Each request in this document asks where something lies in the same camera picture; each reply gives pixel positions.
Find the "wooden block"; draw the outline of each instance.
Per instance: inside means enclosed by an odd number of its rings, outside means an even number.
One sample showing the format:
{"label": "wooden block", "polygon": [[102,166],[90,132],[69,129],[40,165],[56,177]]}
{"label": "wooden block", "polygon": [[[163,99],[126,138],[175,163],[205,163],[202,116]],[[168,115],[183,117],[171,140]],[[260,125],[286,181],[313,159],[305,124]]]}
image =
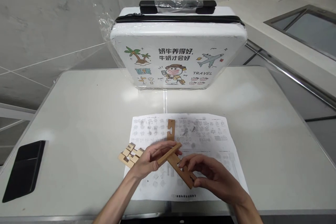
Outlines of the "wooden block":
{"label": "wooden block", "polygon": [[133,152],[138,156],[141,157],[141,155],[143,154],[144,150],[143,149],[133,149]]}
{"label": "wooden block", "polygon": [[177,143],[173,148],[171,148],[166,154],[164,154],[161,158],[159,158],[159,160],[157,161],[157,163],[159,165],[163,164],[164,162],[166,162],[166,160],[168,159],[168,157],[172,154],[175,154],[175,152],[182,146],[181,143]]}
{"label": "wooden block", "polygon": [[125,157],[128,157],[128,155],[130,154],[131,152],[128,150],[128,149],[125,149],[122,154],[125,156]]}
{"label": "wooden block", "polygon": [[174,168],[174,170],[179,174],[181,179],[187,184],[189,189],[193,188],[194,182],[196,180],[196,176],[191,172],[188,171],[187,166],[184,166],[182,170],[178,167],[178,163],[180,162],[180,159],[176,154],[171,154],[168,158],[167,161],[170,163],[170,165]]}
{"label": "wooden block", "polygon": [[133,163],[136,163],[138,160],[139,160],[139,157],[138,156],[136,156],[136,155],[129,155],[128,156],[129,157],[129,159],[133,162]]}
{"label": "wooden block", "polygon": [[133,143],[129,143],[129,144],[127,145],[126,149],[128,149],[130,152],[132,152],[133,149],[134,149],[134,147],[135,147],[135,144],[133,144]]}
{"label": "wooden block", "polygon": [[134,163],[131,160],[128,160],[122,153],[119,154],[118,159],[127,165],[129,168],[132,168]]}
{"label": "wooden block", "polygon": [[168,119],[168,129],[170,130],[172,128],[172,131],[167,132],[167,140],[168,141],[175,141],[175,120]]}

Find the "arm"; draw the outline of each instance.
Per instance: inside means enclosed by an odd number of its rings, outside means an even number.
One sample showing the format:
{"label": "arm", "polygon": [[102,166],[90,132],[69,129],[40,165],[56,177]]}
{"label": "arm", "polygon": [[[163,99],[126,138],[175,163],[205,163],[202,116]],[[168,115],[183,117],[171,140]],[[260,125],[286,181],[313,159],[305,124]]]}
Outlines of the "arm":
{"label": "arm", "polygon": [[204,177],[195,180],[194,187],[208,189],[221,200],[233,206],[239,224],[262,224],[259,213],[248,193],[232,174],[216,159],[201,154],[184,157],[179,167],[188,166],[190,171],[199,171]]}
{"label": "arm", "polygon": [[[123,213],[125,212],[125,209],[140,181],[149,173],[158,170],[159,165],[157,160],[175,145],[176,142],[174,141],[164,141],[148,146],[139,160],[127,173],[118,189],[108,200],[93,223],[117,224],[121,220]],[[178,150],[176,154],[181,155],[182,152]]]}

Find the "instruction sheet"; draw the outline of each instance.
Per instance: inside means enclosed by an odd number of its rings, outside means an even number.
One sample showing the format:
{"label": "instruction sheet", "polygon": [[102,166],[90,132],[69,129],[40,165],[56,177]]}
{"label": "instruction sheet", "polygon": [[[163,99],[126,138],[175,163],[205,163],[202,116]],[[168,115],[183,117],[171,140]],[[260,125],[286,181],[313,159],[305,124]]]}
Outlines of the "instruction sheet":
{"label": "instruction sheet", "polygon": [[[182,157],[200,153],[213,157],[240,182],[248,192],[238,153],[225,117],[211,114],[152,114],[133,117],[129,142],[136,149],[146,149],[154,142],[167,139],[168,119],[175,120],[175,141],[180,142]],[[126,166],[124,176],[130,169]],[[203,176],[194,171],[196,177]],[[203,188],[191,190],[165,162],[158,171],[150,173],[136,189],[132,200],[212,201],[219,200]]]}

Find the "smartphone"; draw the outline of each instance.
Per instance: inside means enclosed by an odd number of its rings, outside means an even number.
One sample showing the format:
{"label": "smartphone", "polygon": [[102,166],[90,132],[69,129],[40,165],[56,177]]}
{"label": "smartphone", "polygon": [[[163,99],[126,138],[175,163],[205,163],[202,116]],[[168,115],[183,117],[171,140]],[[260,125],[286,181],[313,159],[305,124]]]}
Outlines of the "smartphone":
{"label": "smartphone", "polygon": [[32,193],[42,161],[45,141],[21,146],[16,154],[2,202],[8,202]]}

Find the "white suitcase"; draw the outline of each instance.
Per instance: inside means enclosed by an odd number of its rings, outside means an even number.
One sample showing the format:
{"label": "white suitcase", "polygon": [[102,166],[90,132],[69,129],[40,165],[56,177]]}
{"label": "white suitcase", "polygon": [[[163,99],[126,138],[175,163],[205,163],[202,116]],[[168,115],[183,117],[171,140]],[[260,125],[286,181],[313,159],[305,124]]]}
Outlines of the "white suitcase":
{"label": "white suitcase", "polygon": [[122,9],[110,39],[135,87],[204,89],[246,43],[247,33],[229,7],[204,15],[143,15],[130,7]]}

